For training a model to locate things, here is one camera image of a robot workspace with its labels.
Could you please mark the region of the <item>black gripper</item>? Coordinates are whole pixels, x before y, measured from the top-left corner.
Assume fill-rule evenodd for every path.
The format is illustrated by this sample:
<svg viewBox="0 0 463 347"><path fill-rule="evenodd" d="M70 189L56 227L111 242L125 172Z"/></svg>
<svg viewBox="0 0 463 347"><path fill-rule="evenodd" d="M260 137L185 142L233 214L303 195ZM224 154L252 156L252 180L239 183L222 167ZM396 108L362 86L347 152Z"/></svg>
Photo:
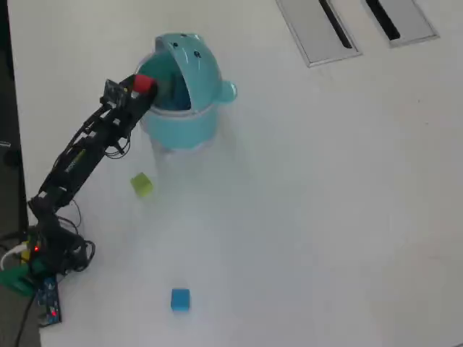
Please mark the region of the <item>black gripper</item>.
<svg viewBox="0 0 463 347"><path fill-rule="evenodd" d="M150 109L158 94L158 88L152 86L149 90L134 89L136 74L131 74L121 81L124 90L132 91L131 95L117 97L105 102L108 112L104 121L115 126L135 126L145 115L145 109Z"/></svg>

